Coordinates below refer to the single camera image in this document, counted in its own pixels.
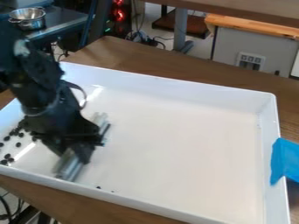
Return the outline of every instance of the wooden surface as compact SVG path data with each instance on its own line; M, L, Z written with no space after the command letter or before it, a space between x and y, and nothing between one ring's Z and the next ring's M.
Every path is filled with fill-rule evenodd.
M247 18L299 28L299 2L296 0L144 0L188 10Z
M258 32L289 39L299 39L299 29L278 24L269 24L250 19L208 14L205 22L209 25L217 25L236 30Z
M244 70L109 37L94 42L67 58L66 61L274 93L278 101L282 136L299 142L299 81L297 80ZM8 93L4 98L0 94L0 102L6 102L7 99L10 99ZM0 186L63 223L178 223L134 209L5 176L0 176ZM293 185L289 192L293 224L299 224L298 189L299 186Z

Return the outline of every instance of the black robotic arm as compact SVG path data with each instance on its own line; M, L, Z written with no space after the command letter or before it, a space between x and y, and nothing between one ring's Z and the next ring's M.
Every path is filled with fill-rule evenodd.
M59 63L6 22L0 23L0 51L0 93L8 88L21 102L25 117L20 128L57 155L72 149L87 164L103 136L96 124L80 114L70 84L61 80L64 72Z

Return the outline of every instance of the blue towel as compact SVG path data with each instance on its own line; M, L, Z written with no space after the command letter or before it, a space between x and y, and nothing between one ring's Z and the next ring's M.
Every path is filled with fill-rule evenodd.
M278 138L273 145L270 184L285 176L299 182L299 144Z

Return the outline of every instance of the metal bowl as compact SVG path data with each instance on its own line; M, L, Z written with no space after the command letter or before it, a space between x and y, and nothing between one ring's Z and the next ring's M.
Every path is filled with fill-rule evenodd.
M10 13L9 21L24 31L32 31L45 27L45 11L43 7L23 8Z
M16 20L32 20L45 16L45 11L41 8L23 8L14 10L10 13L10 17Z

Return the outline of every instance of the power outlet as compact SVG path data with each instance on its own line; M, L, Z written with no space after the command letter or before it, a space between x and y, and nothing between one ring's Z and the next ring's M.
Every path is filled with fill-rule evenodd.
M237 56L236 66L256 71L262 71L265 61L265 56L250 52L239 52Z

